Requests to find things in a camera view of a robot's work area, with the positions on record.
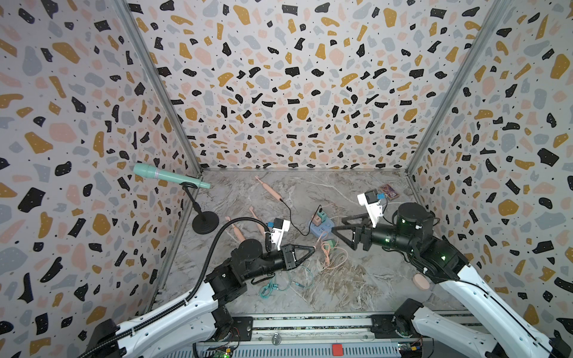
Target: patterned wall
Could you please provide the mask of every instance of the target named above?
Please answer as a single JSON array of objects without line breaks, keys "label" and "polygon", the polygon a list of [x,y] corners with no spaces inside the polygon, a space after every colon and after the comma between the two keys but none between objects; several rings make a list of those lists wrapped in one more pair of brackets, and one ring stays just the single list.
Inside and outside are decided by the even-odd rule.
[{"label": "patterned wall", "polygon": [[0,7],[0,356],[77,357],[141,313],[181,211],[133,163],[185,168],[109,2]]},{"label": "patterned wall", "polygon": [[485,0],[133,0],[203,167],[401,168]]},{"label": "patterned wall", "polygon": [[514,3],[413,176],[437,231],[528,322],[570,344],[572,4]]}]

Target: microphone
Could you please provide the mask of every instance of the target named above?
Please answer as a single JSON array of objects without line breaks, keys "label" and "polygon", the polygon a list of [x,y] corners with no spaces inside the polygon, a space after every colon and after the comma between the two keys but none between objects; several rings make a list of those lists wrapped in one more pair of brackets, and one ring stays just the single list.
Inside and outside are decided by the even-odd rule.
[{"label": "microphone", "polygon": [[197,178],[193,178],[192,176],[175,174],[166,170],[161,170],[149,164],[136,163],[134,166],[134,173],[149,179],[166,180],[168,182],[176,184],[189,182],[195,184],[199,188],[205,188],[205,189],[211,188],[211,184],[202,182]]}]

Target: toothbrush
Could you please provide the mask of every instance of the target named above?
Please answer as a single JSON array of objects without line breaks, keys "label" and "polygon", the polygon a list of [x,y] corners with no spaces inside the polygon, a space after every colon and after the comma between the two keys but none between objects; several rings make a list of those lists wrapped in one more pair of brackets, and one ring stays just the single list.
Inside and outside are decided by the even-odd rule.
[{"label": "toothbrush", "polygon": [[[251,212],[251,214],[253,214],[253,218],[260,220],[259,218],[257,218],[257,216],[255,215],[253,210],[254,210],[253,207],[249,207],[249,211]],[[266,238],[265,229],[263,228],[263,226],[261,224],[257,224],[257,226],[258,226],[258,230],[262,234],[262,237]]]},{"label": "toothbrush", "polygon": [[262,187],[265,188],[265,190],[267,190],[275,199],[282,201],[282,197],[275,190],[273,190],[270,185],[263,182],[261,179],[259,179],[258,176],[255,176],[255,179],[257,179],[258,182],[262,184]]},{"label": "toothbrush", "polygon": [[[231,221],[230,217],[225,217],[225,219],[227,219],[227,221]],[[231,226],[233,227],[233,232],[235,232],[235,236],[239,239],[240,242],[243,242],[245,240],[245,237],[243,236],[241,230],[239,230],[239,228],[235,226],[235,224],[231,224]]]}]

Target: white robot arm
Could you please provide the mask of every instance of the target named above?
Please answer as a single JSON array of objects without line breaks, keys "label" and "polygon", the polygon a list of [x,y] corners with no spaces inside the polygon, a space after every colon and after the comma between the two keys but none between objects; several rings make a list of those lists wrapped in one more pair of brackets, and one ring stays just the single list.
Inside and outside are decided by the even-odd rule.
[{"label": "white robot arm", "polygon": [[270,241],[274,243],[274,246],[277,250],[281,249],[281,242],[282,236],[286,233],[290,227],[291,222],[288,220],[283,219],[275,219],[273,222],[269,222],[269,228],[271,228],[270,232]]},{"label": "white robot arm", "polygon": [[[312,246],[282,245],[263,252],[262,244],[247,239],[231,252],[231,257],[205,276],[210,257],[218,238],[231,224],[253,221],[263,225],[270,242],[269,227],[253,218],[237,218],[219,230],[207,255],[195,288],[143,316],[116,325],[107,320],[92,333],[88,349],[80,358],[153,358],[209,339],[225,338],[233,325],[233,318],[225,305],[246,292],[246,282],[255,284],[271,279],[274,272],[292,270],[308,259],[315,249]],[[282,219],[275,219],[275,225]],[[280,238],[288,225],[278,225]]]},{"label": "white robot arm", "polygon": [[[343,225],[333,227],[332,233],[353,250],[362,243],[364,250],[374,244],[403,252],[418,271],[457,298],[489,331],[484,334],[454,323],[408,299],[394,316],[397,333],[432,337],[470,358],[569,356],[571,350],[560,337],[550,340],[528,324],[488,286],[464,255],[447,240],[434,236],[434,216],[421,205],[401,204],[394,214],[396,224],[376,225],[378,194],[375,190],[366,192],[358,195],[359,201],[361,196],[368,213],[342,219]],[[344,230],[352,230],[351,239],[340,233]]]}]

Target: teal cable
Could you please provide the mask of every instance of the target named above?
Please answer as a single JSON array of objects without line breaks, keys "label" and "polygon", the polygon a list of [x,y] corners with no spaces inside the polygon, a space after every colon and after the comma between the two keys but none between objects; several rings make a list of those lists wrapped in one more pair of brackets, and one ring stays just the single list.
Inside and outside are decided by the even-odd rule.
[{"label": "teal cable", "polygon": [[308,285],[308,286],[305,286],[305,285],[300,284],[300,283],[298,283],[298,282],[296,282],[296,281],[292,281],[292,282],[293,282],[296,286],[298,286],[298,287],[300,287],[300,288],[304,288],[304,289],[306,289],[306,288],[311,288],[311,287],[315,284],[315,276],[314,276],[314,275],[312,274],[312,272],[308,269],[308,267],[303,266],[303,265],[301,265],[301,267],[304,267],[304,268],[306,269],[306,271],[308,271],[308,273],[311,275],[311,278],[312,278],[311,284]]},{"label": "teal cable", "polygon": [[270,295],[273,293],[273,290],[279,290],[279,291],[286,291],[288,290],[288,288],[291,286],[291,274],[288,273],[288,285],[286,286],[286,288],[280,288],[279,285],[276,282],[276,276],[271,278],[269,283],[264,285],[263,287],[261,287],[261,289],[258,292],[259,297],[267,299],[270,297]]},{"label": "teal cable", "polygon": [[258,292],[259,297],[263,298],[263,299],[267,299],[270,297],[270,295],[273,293],[274,290],[279,290],[279,291],[286,291],[288,290],[288,288],[291,286],[291,283],[293,283],[295,286],[298,286],[300,288],[303,289],[307,289],[307,288],[311,288],[314,286],[315,284],[315,276],[312,274],[312,272],[310,271],[310,269],[306,266],[301,265],[301,267],[304,267],[304,269],[308,272],[309,275],[311,275],[311,284],[308,286],[305,286],[299,282],[293,281],[291,278],[291,274],[289,271],[287,271],[287,275],[288,275],[288,285],[286,286],[286,288],[280,288],[279,285],[276,283],[276,276],[274,276],[273,278],[270,279],[269,283],[264,285],[263,287],[261,287],[261,289]]}]

